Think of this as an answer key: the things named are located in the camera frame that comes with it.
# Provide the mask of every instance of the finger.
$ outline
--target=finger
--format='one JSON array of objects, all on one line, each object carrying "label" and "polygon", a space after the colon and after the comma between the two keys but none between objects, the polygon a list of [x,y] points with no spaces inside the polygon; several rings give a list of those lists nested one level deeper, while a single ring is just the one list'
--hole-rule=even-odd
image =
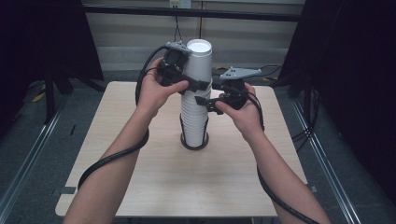
[{"label": "finger", "polygon": [[189,87],[189,81],[179,81],[171,86],[166,87],[168,95],[172,95],[173,93],[184,91],[186,88]]},{"label": "finger", "polygon": [[247,91],[250,93],[253,93],[254,95],[256,95],[256,90],[250,86],[250,84],[248,84],[247,82],[245,82],[245,87],[247,88]]},{"label": "finger", "polygon": [[235,114],[235,110],[230,107],[229,105],[223,103],[222,101],[217,101],[215,103],[216,107],[221,110],[222,112],[224,112],[225,114],[227,114],[228,116],[230,116],[231,118],[233,118],[234,114]]},{"label": "finger", "polygon": [[154,61],[151,63],[151,65],[150,65],[149,68],[158,67],[158,64],[159,64],[162,60],[163,60],[163,57],[154,60]]},{"label": "finger", "polygon": [[143,78],[143,80],[153,80],[153,81],[156,81],[156,78],[157,78],[157,77],[156,77],[154,74],[148,72],[148,73],[145,75],[145,77]]}]

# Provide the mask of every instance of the stack of cups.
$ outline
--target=stack of cups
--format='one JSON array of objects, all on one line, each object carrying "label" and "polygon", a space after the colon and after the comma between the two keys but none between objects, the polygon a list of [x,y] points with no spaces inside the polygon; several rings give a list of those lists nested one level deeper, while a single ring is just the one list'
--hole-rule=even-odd
[{"label": "stack of cups", "polygon": [[206,124],[208,115],[205,106],[196,104],[195,96],[210,98],[212,89],[212,46],[203,39],[193,39],[187,43],[192,54],[184,69],[184,75],[195,80],[210,83],[205,91],[186,91],[181,97],[180,122],[183,129],[181,142],[188,149],[201,149],[208,142]]}]

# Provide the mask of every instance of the hand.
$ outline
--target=hand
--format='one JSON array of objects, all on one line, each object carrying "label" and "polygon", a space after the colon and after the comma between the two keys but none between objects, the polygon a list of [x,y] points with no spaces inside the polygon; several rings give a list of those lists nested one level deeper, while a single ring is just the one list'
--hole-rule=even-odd
[{"label": "hand", "polygon": [[189,86],[188,81],[180,81],[168,87],[163,87],[158,83],[159,75],[156,67],[163,58],[155,60],[149,67],[146,76],[143,78],[140,90],[138,109],[143,109],[155,117],[158,110],[165,104],[168,97],[176,92],[183,91]]},{"label": "hand", "polygon": [[[256,94],[254,88],[249,84],[245,83],[245,87],[250,93]],[[233,123],[244,136],[245,140],[248,140],[248,137],[254,133],[262,132],[259,112],[256,106],[249,100],[239,110],[233,109],[222,101],[217,101],[216,107],[233,119]]]}]

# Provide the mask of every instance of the gray carpet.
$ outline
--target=gray carpet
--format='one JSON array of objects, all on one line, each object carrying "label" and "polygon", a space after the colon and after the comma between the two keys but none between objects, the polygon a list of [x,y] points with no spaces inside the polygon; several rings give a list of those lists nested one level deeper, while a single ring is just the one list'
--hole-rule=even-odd
[{"label": "gray carpet", "polygon": [[[136,71],[106,72],[106,81],[99,83],[106,85],[112,80],[132,81],[136,76]],[[254,77],[249,82],[255,85],[268,84],[260,77]],[[58,191],[67,180],[103,96],[102,92],[95,91],[76,80],[72,80],[72,83],[75,90],[67,97],[66,107],[8,216],[8,224],[62,223],[63,219],[57,217],[54,211],[59,200]],[[18,119],[7,135],[0,140],[0,195],[4,194],[41,131],[45,119],[45,99],[38,103],[30,103],[40,88],[36,86],[28,91],[25,106]],[[288,124],[290,135],[294,136],[302,130],[302,127],[292,107],[292,100],[286,92],[287,88],[277,88],[276,97]],[[356,206],[361,223],[396,223],[395,207],[385,197],[373,178],[356,161],[348,145],[338,135],[323,106],[318,113],[315,132],[347,195]],[[295,146],[299,147],[302,142],[296,142]],[[309,143],[302,147],[299,157],[309,186],[318,190],[315,195],[329,214],[332,223],[347,223]],[[271,223],[271,218],[256,217],[255,220],[255,223]],[[202,220],[184,218],[115,218],[113,223],[189,222],[203,223]],[[251,222],[249,218],[210,218],[205,223],[245,224]]]}]

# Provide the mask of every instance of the black curtain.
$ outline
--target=black curtain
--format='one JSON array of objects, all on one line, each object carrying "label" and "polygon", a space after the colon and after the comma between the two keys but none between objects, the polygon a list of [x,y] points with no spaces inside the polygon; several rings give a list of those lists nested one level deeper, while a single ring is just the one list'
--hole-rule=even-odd
[{"label": "black curtain", "polygon": [[57,84],[70,77],[103,79],[85,13],[45,6],[62,3],[81,6],[79,0],[0,2],[0,136],[29,84],[49,70]]},{"label": "black curtain", "polygon": [[395,11],[395,1],[307,0],[279,79],[292,77],[297,95],[312,77],[340,134],[396,204]]}]

